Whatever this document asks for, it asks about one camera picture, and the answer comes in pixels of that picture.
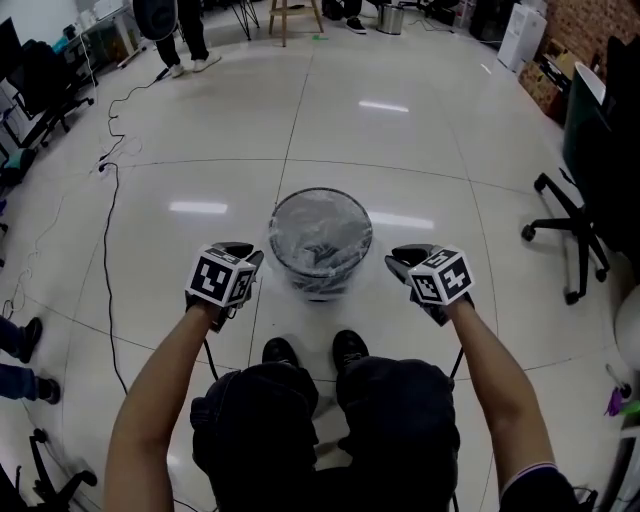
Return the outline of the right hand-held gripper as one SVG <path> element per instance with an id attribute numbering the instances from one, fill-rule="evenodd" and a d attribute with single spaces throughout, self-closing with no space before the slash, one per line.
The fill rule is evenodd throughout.
<path id="1" fill-rule="evenodd" d="M 448 305 L 459 300 L 474 305 L 470 290 L 475 285 L 475 278 L 460 249 L 407 244 L 394 248 L 392 255 L 386 255 L 384 261 L 403 285 L 411 287 L 411 301 L 439 326 L 449 321 L 445 311 Z"/>

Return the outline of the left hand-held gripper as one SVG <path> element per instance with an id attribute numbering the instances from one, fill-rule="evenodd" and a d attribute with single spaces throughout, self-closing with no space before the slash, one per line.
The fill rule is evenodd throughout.
<path id="1" fill-rule="evenodd" d="M 211 330 L 218 333 L 235 311 L 251 298 L 264 252 L 244 242 L 203 245 L 197 252 L 185 287 L 186 306 L 215 305 Z"/>

